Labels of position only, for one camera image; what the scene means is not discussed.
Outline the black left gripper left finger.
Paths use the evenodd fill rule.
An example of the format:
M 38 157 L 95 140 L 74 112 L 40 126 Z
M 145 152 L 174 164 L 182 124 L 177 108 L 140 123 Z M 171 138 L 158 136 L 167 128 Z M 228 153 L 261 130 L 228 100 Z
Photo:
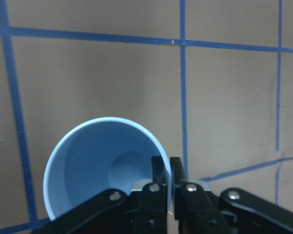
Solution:
M 133 234 L 167 233 L 167 174 L 161 156 L 151 158 L 152 181 L 132 192 Z

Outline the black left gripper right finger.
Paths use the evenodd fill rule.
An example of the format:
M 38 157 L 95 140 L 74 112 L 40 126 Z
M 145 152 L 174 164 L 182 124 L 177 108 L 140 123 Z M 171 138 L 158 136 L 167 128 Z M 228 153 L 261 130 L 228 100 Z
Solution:
M 210 196 L 186 177 L 182 161 L 170 158 L 175 220 L 180 234 L 231 234 L 232 227 Z

